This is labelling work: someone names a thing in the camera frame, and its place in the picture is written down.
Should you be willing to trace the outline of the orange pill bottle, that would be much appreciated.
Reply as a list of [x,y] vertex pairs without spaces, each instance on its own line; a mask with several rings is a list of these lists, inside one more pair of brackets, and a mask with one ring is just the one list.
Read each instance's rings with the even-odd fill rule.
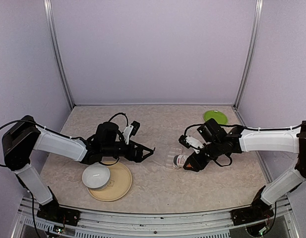
[[188,159],[188,156],[187,155],[176,155],[174,156],[174,159],[173,159],[173,162],[174,162],[174,165],[179,167],[179,168],[183,168],[186,161]]

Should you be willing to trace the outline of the clear plastic pill organizer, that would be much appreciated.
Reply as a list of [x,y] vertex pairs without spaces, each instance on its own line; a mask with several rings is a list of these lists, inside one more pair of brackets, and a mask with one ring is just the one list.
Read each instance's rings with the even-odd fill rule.
[[169,170],[178,170],[179,166],[174,163],[174,158],[178,155],[181,155],[183,148],[181,146],[169,146],[167,156],[165,158],[165,167]]

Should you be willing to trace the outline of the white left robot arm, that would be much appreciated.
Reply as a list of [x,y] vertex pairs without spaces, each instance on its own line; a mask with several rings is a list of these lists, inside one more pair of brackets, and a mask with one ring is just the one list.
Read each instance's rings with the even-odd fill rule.
[[20,120],[11,121],[12,127],[2,136],[4,167],[15,173],[20,183],[29,190],[43,210],[52,220],[63,216],[63,209],[36,169],[31,165],[32,151],[44,151],[70,158],[85,165],[101,163],[103,157],[116,160],[124,157],[129,161],[141,163],[154,154],[154,150],[132,141],[140,123],[128,124],[124,131],[113,122],[106,121],[97,126],[89,138],[70,137],[52,131],[35,122],[26,115]]

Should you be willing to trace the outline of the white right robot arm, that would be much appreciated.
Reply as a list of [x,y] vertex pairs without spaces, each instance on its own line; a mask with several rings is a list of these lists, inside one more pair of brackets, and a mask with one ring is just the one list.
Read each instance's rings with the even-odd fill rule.
[[231,125],[229,132],[225,126],[215,119],[209,119],[203,124],[196,124],[197,131],[204,139],[198,139],[183,134],[179,143],[194,152],[188,156],[183,168],[198,172],[203,170],[210,161],[214,163],[224,155],[230,158],[232,154],[251,151],[281,151],[297,154],[297,163],[288,168],[272,183],[264,186],[255,196],[248,208],[248,216],[258,220],[283,195],[293,191],[306,181],[306,120],[296,126],[286,128],[250,128],[242,125]]

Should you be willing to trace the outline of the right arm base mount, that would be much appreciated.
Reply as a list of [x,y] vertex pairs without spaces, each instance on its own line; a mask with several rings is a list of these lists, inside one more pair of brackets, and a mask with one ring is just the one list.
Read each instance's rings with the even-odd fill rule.
[[231,216],[234,226],[243,225],[267,219],[274,216],[272,205],[262,201],[261,195],[265,186],[263,186],[255,195],[252,203],[248,207],[232,210]]

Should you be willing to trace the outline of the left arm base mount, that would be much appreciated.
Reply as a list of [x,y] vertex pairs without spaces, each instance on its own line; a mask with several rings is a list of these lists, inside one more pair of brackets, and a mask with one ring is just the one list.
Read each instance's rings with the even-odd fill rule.
[[37,217],[76,227],[80,218],[80,211],[48,203],[46,205],[39,205]]

